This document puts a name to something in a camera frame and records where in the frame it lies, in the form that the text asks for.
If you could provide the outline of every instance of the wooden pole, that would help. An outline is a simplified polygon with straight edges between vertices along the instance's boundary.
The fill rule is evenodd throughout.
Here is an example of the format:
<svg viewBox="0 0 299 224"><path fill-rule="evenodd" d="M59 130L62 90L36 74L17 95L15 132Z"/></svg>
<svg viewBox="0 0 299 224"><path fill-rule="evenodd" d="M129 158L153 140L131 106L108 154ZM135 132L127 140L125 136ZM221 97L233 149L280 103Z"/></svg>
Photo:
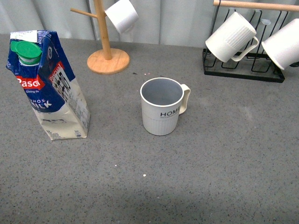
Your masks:
<svg viewBox="0 0 299 224"><path fill-rule="evenodd" d="M252 8L252 9L267 9L277 11L299 12L299 6L272 4L272 3L257 3L245 1L228 1L228 0L214 0L213 6L235 7L235 8Z"/></svg>
<svg viewBox="0 0 299 224"><path fill-rule="evenodd" d="M100 35L102 40L102 47L104 51L104 58L106 60L111 60L111 49L110 49L110 42L108 37L108 30L106 24L106 14L102 0L94 0L94 7L97 14L98 25L100 29Z"/></svg>

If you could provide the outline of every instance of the round wooden base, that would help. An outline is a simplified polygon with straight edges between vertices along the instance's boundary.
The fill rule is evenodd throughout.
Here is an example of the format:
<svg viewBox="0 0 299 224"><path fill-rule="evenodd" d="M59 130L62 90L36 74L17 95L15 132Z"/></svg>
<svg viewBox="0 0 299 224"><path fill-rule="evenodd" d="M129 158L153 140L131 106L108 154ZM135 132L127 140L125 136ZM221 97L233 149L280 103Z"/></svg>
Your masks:
<svg viewBox="0 0 299 224"><path fill-rule="evenodd" d="M123 71L130 63L129 55L120 49L111 48L111 60L104 58L104 51L98 50L87 59L87 66L95 73L111 75Z"/></svg>

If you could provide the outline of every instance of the mug rim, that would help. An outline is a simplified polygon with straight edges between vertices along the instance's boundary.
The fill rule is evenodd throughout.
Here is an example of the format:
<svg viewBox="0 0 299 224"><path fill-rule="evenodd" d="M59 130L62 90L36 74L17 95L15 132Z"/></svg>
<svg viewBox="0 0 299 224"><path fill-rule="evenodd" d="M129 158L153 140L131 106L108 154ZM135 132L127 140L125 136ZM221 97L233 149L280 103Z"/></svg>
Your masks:
<svg viewBox="0 0 299 224"><path fill-rule="evenodd" d="M253 27L253 25L248 20L245 19L244 16L242 16L242 14L240 14L239 12L234 12L233 14L238 14L240 16L240 18L248 25L248 27L251 29L251 31L253 33L255 33L255 35L256 35L256 29Z"/></svg>
<svg viewBox="0 0 299 224"><path fill-rule="evenodd" d="M144 98L144 96L143 96L143 94L142 94L142 89L143 89L143 87L144 87L144 85L145 85L146 83L149 83L149 82L151 82L151 81L153 81L153 80L155 80L155 79L168 79L168 80L171 80L171 81L177 83L177 84L181 87L181 89L182 89L182 96L181 96L181 98L180 98L178 101L174 102L173 104L168 104L168 105L158 105L158 104L153 104L153 103L149 102L147 99ZM184 97L184 90L183 90L183 88L182 88L182 85L181 85L178 81L176 81L176 80L173 80L173 79L171 79L171 78L166 78L166 77L157 77L157 78L151 78L151 79L147 80L145 83L142 84L142 86L141 86L141 88L140 88L140 95L141 95L141 98L142 98L147 104L152 105L152 106L155 106L155 107L161 107L161 108L164 108L164 107L171 107L171 106L174 106L175 104L177 104L178 102L180 102L180 101L183 99L183 97Z"/></svg>

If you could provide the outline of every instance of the white mug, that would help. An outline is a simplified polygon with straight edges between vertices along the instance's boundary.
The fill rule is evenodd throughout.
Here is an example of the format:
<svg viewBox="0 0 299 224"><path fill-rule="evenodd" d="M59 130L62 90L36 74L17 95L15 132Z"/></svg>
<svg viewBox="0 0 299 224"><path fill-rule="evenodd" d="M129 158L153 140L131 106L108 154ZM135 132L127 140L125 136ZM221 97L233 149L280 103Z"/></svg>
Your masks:
<svg viewBox="0 0 299 224"><path fill-rule="evenodd" d="M119 0L105 10L116 30L121 34L138 20L138 14L129 0Z"/></svg>
<svg viewBox="0 0 299 224"><path fill-rule="evenodd" d="M258 46L256 30L241 14L234 12L207 40L206 46L222 62L242 60ZM234 55L252 38L256 43L245 49L238 57Z"/></svg>
<svg viewBox="0 0 299 224"><path fill-rule="evenodd" d="M299 61L299 19L294 19L267 40L262 46L271 60L281 69Z"/></svg>
<svg viewBox="0 0 299 224"><path fill-rule="evenodd" d="M142 120L154 135L167 135L177 125L178 116L187 109L191 90L170 78L153 78L140 88Z"/></svg>

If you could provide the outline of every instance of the wooden mug stand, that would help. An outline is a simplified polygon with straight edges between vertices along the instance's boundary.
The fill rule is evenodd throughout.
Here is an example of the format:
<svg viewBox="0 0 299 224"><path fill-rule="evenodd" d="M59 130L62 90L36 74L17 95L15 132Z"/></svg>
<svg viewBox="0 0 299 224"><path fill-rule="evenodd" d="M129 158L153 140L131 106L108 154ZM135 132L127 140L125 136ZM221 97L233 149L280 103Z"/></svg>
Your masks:
<svg viewBox="0 0 299 224"><path fill-rule="evenodd" d="M103 49L91 54L87 59L89 69L97 74L111 75L123 71L130 63L129 55L120 49L110 48L106 13L102 0L93 0L96 15L71 8L72 12L88 15L98 20Z"/></svg>

